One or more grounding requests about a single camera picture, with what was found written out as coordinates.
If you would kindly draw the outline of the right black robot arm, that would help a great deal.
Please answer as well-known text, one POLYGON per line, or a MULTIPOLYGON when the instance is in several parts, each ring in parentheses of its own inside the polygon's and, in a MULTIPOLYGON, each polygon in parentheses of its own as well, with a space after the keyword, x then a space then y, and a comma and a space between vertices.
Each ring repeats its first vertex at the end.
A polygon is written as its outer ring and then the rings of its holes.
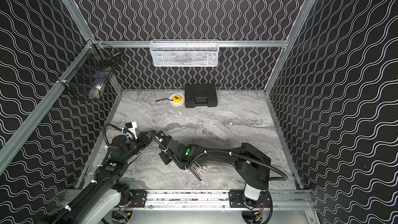
POLYGON ((263 207, 262 193, 269 190, 271 181, 286 181, 288 175, 271 165, 271 159, 249 143, 230 149, 207 148, 190 144, 183 145, 160 131, 150 136, 161 149, 160 157, 165 164, 173 162, 181 170, 191 172, 197 179, 197 171, 207 165, 233 168, 245 182, 243 193, 239 195, 242 205, 248 209, 263 207))

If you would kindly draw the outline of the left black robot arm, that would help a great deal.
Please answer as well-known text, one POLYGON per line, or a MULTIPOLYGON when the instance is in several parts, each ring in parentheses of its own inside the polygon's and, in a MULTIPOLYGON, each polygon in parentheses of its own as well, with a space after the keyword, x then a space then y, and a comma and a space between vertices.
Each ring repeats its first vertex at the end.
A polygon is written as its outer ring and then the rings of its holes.
POLYGON ((56 213, 42 217, 39 224, 97 224, 113 208, 131 206, 134 197, 130 186, 120 179, 132 163, 131 159, 151 144, 156 131, 136 135, 125 127, 121 132, 111 143, 106 141, 107 154, 91 182, 56 213))

